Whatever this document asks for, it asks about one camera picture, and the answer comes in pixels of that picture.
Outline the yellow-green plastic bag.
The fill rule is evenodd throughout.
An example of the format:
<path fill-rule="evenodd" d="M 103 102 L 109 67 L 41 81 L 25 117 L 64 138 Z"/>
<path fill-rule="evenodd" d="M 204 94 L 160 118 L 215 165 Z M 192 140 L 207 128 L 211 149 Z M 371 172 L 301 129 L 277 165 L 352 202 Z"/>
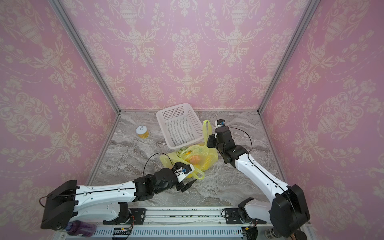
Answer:
<path fill-rule="evenodd" d="M 191 164 L 189 157 L 199 155 L 201 162 L 199 165 L 193 165 L 195 170 L 188 178 L 195 178 L 203 180 L 205 178 L 205 171 L 212 167 L 219 159 L 216 149 L 207 147 L 207 140 L 210 134 L 213 133 L 212 126 L 209 120 L 203 122 L 203 136 L 204 143 L 192 145 L 190 147 L 183 147 L 177 152 L 167 154 L 170 159 L 165 155 L 160 155 L 160 161 L 165 168 L 171 168 L 175 163 Z"/>

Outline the white plastic basket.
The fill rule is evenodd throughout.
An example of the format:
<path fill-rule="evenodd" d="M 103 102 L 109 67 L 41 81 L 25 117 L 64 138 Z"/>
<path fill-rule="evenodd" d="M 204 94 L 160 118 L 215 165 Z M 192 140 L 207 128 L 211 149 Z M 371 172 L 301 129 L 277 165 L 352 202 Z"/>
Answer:
<path fill-rule="evenodd" d="M 203 123 L 188 103 L 160 110 L 156 117 L 166 144 L 172 150 L 203 140 Z"/>

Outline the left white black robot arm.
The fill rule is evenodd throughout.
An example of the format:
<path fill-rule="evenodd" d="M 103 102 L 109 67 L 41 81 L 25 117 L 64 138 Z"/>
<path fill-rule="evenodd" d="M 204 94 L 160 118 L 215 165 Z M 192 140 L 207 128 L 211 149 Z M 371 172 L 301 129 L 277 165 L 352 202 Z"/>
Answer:
<path fill-rule="evenodd" d="M 185 192 L 193 183 L 184 184 L 183 180 L 195 171 L 192 164 L 177 162 L 171 169 L 163 168 L 122 184 L 95 187 L 67 181 L 44 197 L 41 229 L 63 230 L 71 221 L 124 224 L 131 216 L 129 203 L 150 200 L 172 188 Z"/>

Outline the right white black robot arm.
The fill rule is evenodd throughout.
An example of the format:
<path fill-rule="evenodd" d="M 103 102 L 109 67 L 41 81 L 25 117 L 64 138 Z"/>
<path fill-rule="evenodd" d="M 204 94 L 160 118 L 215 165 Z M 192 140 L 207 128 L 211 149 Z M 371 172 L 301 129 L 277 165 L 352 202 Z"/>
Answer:
<path fill-rule="evenodd" d="M 290 186 L 275 177 L 253 158 L 250 151 L 237 145 L 224 120 L 216 122 L 207 147 L 215 148 L 226 164 L 248 177 L 268 199 L 259 202 L 249 198 L 241 202 L 238 209 L 243 221 L 262 220 L 272 224 L 267 234 L 273 238 L 297 239 L 297 232 L 311 219 L 304 191 L 298 185 Z"/>

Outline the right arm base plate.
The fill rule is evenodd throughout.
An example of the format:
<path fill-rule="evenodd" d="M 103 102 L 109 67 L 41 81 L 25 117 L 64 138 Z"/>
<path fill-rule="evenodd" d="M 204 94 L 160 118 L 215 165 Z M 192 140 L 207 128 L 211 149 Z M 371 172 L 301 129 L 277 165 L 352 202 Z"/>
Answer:
<path fill-rule="evenodd" d="M 257 224 L 266 224 L 266 221 L 261 219 L 251 219 L 249 215 L 246 213 L 245 205 L 250 201 L 254 200 L 254 198 L 247 198 L 242 201 L 237 208 L 225 208 L 221 212 L 221 216 L 225 218 L 227 225 L 239 225 L 239 224 L 249 224 L 249 225 L 257 225 Z"/>

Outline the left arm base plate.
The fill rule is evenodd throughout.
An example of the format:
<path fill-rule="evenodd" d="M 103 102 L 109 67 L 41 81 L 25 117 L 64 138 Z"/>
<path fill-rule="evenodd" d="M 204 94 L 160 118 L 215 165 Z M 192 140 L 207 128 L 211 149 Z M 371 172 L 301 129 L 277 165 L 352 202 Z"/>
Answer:
<path fill-rule="evenodd" d="M 107 221 L 103 220 L 104 225 L 143 225 L 144 220 L 146 217 L 146 211 L 145 208 L 138 208 L 138 209 L 130 209 L 128 203 L 126 202 L 118 202 L 119 205 L 119 212 L 118 215 Z"/>

